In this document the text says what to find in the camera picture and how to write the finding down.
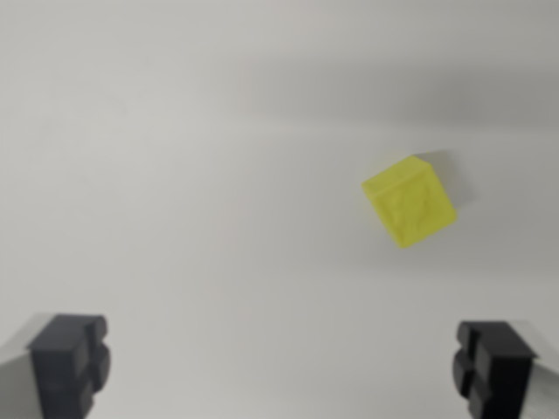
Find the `black silver gripper right finger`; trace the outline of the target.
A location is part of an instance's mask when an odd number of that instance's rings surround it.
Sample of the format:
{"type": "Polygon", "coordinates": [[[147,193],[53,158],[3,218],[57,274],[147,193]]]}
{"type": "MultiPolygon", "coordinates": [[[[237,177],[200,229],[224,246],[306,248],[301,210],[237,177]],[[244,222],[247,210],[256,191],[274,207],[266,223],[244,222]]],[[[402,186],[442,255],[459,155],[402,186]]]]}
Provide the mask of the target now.
{"type": "Polygon", "coordinates": [[[452,378],[475,419],[558,417],[558,343],[526,321],[462,321],[452,378]]]}

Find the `black silver gripper left finger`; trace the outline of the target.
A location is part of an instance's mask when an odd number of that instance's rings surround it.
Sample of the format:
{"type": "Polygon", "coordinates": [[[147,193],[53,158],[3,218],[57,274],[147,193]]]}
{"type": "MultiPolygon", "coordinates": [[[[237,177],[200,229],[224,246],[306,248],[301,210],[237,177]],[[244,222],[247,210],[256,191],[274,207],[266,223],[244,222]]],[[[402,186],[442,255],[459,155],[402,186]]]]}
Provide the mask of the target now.
{"type": "Polygon", "coordinates": [[[39,313],[1,344],[2,418],[86,418],[111,353],[102,315],[39,313]]]}

